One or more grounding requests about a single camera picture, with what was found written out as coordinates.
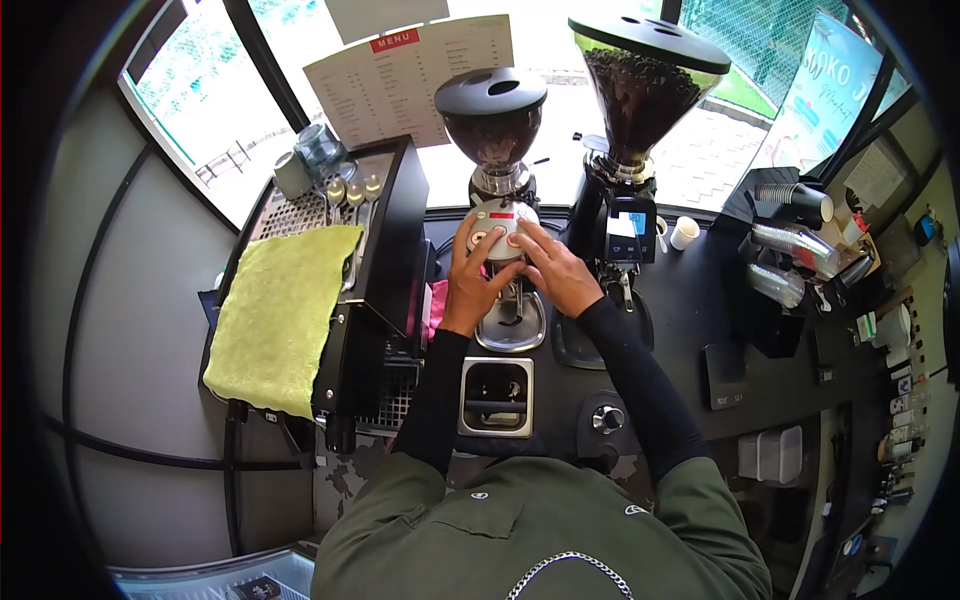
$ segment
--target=paper note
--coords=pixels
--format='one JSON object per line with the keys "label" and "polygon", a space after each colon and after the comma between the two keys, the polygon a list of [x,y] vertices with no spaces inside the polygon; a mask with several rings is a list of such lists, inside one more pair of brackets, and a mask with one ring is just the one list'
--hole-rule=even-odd
{"label": "paper note", "polygon": [[874,142],[847,175],[844,185],[864,203],[880,206],[897,191],[904,176],[903,167]]}
{"label": "paper note", "polygon": [[437,89],[474,69],[513,66],[506,14],[443,21],[350,46],[303,67],[340,140],[357,146],[409,133],[418,148],[449,143]]}
{"label": "paper note", "polygon": [[326,0],[326,9],[345,44],[450,16],[446,0]]}

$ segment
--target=silver chain necklace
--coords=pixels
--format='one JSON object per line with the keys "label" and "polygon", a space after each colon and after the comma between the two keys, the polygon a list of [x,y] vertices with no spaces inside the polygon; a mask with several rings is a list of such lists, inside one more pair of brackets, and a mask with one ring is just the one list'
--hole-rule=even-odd
{"label": "silver chain necklace", "polygon": [[594,559],[593,557],[584,554],[583,552],[574,552],[567,551],[561,552],[560,554],[554,554],[551,557],[547,557],[540,561],[537,564],[534,564],[530,567],[530,570],[523,574],[523,577],[520,578],[520,581],[516,582],[516,585],[513,589],[510,590],[510,593],[507,594],[506,600],[516,600],[524,588],[527,587],[527,584],[530,583],[530,580],[534,578],[545,566],[556,561],[563,561],[565,559],[580,559],[581,561],[586,561],[593,566],[600,569],[607,577],[610,577],[618,588],[620,588],[620,593],[624,595],[627,600],[634,600],[634,593],[630,591],[630,586],[627,585],[627,582],[623,581],[623,578],[616,574],[616,572],[600,561]]}

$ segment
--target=hand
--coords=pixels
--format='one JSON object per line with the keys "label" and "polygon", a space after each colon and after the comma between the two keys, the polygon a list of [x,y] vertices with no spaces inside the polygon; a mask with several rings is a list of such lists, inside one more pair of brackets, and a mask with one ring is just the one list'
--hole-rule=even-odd
{"label": "hand", "polygon": [[453,238],[453,256],[450,259],[450,270],[446,274],[449,284],[446,288],[444,319],[437,325],[438,329],[448,329],[467,337],[473,335],[473,329],[493,308],[493,301],[500,290],[527,268],[525,262],[518,260],[505,267],[490,281],[480,275],[480,267],[487,260],[487,253],[507,230],[503,227],[493,228],[487,237],[476,245],[468,258],[467,237],[475,221],[475,214],[464,219]]}
{"label": "hand", "polygon": [[524,233],[512,234],[511,240],[534,261],[524,274],[539,287],[560,312],[576,319],[591,304],[603,298],[600,284],[584,264],[563,242],[550,237],[540,225],[520,219]]}

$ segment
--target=man's left hand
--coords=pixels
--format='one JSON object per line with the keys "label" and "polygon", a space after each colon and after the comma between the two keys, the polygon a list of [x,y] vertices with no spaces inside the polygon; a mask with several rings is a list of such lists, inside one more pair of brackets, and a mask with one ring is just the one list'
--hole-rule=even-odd
{"label": "man's left hand", "polygon": [[493,228],[468,256],[467,237],[475,221],[476,215],[469,215],[454,236],[453,256],[446,275],[449,284],[446,288],[444,319],[437,326],[438,329],[447,329],[466,337],[473,335],[473,330],[490,312],[500,290],[523,273],[527,266],[523,260],[518,260],[487,281],[480,274],[480,268],[487,260],[490,248],[507,230],[503,227]]}

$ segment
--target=green jacket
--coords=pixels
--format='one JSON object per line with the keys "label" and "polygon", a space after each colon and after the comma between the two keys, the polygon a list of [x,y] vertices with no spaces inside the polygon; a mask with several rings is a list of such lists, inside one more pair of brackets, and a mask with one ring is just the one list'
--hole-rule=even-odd
{"label": "green jacket", "polygon": [[311,596],[770,598],[770,574],[709,458],[674,467],[653,515],[613,481],[516,457],[446,493],[393,454],[330,530]]}

